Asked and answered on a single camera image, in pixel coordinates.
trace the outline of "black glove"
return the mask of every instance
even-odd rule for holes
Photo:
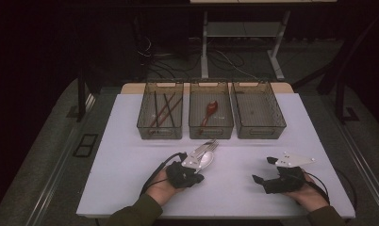
[[[205,178],[201,174],[195,174],[195,169],[185,168],[175,161],[166,168],[166,173],[170,184],[175,188],[192,187],[201,183]]]

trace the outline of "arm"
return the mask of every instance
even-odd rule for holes
[[[167,179],[166,170],[163,169],[132,206],[127,206],[110,216],[107,226],[147,226],[162,214],[163,206],[173,195],[184,190],[174,188]]]
[[[306,173],[305,178],[307,181],[314,183]],[[345,225],[345,221],[337,213],[334,207],[330,206],[322,195],[311,186],[304,184],[300,190],[287,192],[285,195],[294,199],[309,212],[307,218],[312,226]]]

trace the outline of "transparent storage tray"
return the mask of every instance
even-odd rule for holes
[[[189,137],[229,139],[234,121],[228,82],[213,78],[192,79],[189,88]],[[217,110],[203,125],[207,105],[214,101],[217,102]]]
[[[184,81],[148,80],[143,93],[137,128],[142,139],[180,139]]]
[[[278,139],[287,127],[269,82],[235,81],[231,101],[238,138]]]

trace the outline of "green sleeve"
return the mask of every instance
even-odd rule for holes
[[[312,226],[345,226],[345,221],[333,206],[325,206],[307,215]]]
[[[134,205],[127,206],[110,216],[107,226],[149,226],[162,212],[160,205],[144,194]]]

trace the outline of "white tabletop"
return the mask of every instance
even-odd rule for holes
[[[162,218],[293,218],[305,210],[281,194],[266,194],[255,184],[252,174],[277,178],[277,169],[266,157],[283,152],[314,157],[303,168],[327,186],[331,204],[344,218],[354,218],[354,209],[345,193],[298,94],[276,94],[287,128],[276,140],[238,139],[236,129],[230,139],[219,140],[212,164],[202,171],[205,180],[174,196],[164,207]],[[141,94],[121,94],[116,98],[107,128],[95,157],[77,214],[107,218],[132,205],[143,183],[173,153],[191,152],[206,140],[190,139],[189,96],[184,95],[183,138],[142,140],[136,127]]]

